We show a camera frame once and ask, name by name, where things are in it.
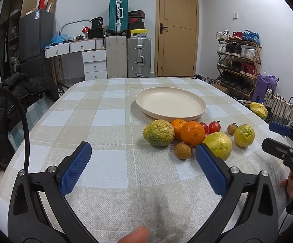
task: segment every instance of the gray suitcase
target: gray suitcase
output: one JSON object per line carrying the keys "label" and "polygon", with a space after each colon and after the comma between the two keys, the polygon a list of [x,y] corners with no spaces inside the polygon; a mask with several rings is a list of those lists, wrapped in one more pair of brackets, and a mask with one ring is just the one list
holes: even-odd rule
{"label": "gray suitcase", "polygon": [[127,75],[129,78],[151,77],[151,39],[127,39]]}
{"label": "gray suitcase", "polygon": [[127,78],[126,36],[106,37],[106,65],[108,78]]}

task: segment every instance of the refrigerator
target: refrigerator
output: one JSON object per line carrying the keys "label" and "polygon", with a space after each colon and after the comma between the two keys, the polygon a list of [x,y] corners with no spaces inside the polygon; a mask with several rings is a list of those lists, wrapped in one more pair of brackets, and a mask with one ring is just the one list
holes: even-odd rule
{"label": "refrigerator", "polygon": [[21,72],[30,78],[53,80],[51,59],[45,58],[45,47],[53,38],[54,15],[37,10],[19,20],[19,59]]}

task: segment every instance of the blue gripper pad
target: blue gripper pad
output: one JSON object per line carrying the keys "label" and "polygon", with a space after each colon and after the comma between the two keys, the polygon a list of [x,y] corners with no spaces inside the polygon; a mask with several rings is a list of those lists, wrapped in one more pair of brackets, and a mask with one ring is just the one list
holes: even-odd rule
{"label": "blue gripper pad", "polygon": [[[201,144],[196,147],[195,155],[199,166],[202,168],[215,194],[224,196],[228,190],[227,179],[218,167],[217,162],[215,162],[217,159],[221,160],[222,162],[223,160],[221,158],[215,157],[215,155],[205,144]],[[224,162],[223,164],[226,166],[226,168],[222,164],[221,166],[223,166],[225,170],[228,170],[227,165]]]}
{"label": "blue gripper pad", "polygon": [[285,126],[285,125],[282,125],[282,124],[279,124],[276,122],[271,122],[269,124],[269,130],[271,130],[275,133],[278,133],[280,135],[286,136],[286,137],[290,136],[292,134],[292,132],[288,126]]}
{"label": "blue gripper pad", "polygon": [[91,158],[91,145],[90,143],[82,142],[78,148],[69,157],[74,157],[68,168],[64,171],[60,177],[60,192],[62,196],[70,194],[73,191],[74,186],[78,182],[84,168]]}

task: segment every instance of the basket handle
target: basket handle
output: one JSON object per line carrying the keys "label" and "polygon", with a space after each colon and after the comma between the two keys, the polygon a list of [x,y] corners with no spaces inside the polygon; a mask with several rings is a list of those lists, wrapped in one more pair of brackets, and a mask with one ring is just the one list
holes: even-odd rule
{"label": "basket handle", "polygon": [[271,83],[268,83],[267,84],[267,88],[266,88],[266,91],[268,90],[268,86],[271,86],[271,98],[270,99],[273,99],[273,96],[274,96],[274,90],[273,90],[273,86],[272,86],[272,84]]}
{"label": "basket handle", "polygon": [[[292,99],[293,99],[293,97],[290,98],[290,101],[291,101]],[[289,101],[289,103],[290,103],[290,101]]]}

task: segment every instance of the white sneaker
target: white sneaker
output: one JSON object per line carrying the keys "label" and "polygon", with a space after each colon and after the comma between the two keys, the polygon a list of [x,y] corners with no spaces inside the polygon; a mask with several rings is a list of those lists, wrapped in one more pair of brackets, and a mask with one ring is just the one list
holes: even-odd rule
{"label": "white sneaker", "polygon": [[247,48],[246,58],[250,60],[255,60],[257,56],[256,49]]}
{"label": "white sneaker", "polygon": [[217,32],[215,38],[216,39],[220,39],[221,38],[221,34],[222,34],[222,32]]}
{"label": "white sneaker", "polygon": [[222,54],[225,54],[226,52],[226,44],[223,44],[223,47],[222,47]]}
{"label": "white sneaker", "polygon": [[241,57],[246,58],[246,54],[247,54],[247,48],[242,48],[241,49]]}
{"label": "white sneaker", "polygon": [[228,29],[224,29],[223,31],[222,31],[222,34],[221,34],[221,40],[226,40],[226,39],[228,39],[229,38],[229,34],[230,34],[230,32],[229,32],[229,30]]}
{"label": "white sneaker", "polygon": [[219,54],[221,54],[221,53],[222,53],[222,49],[223,49],[223,44],[219,44],[219,45],[218,45],[218,48],[217,48],[217,52],[218,52]]}

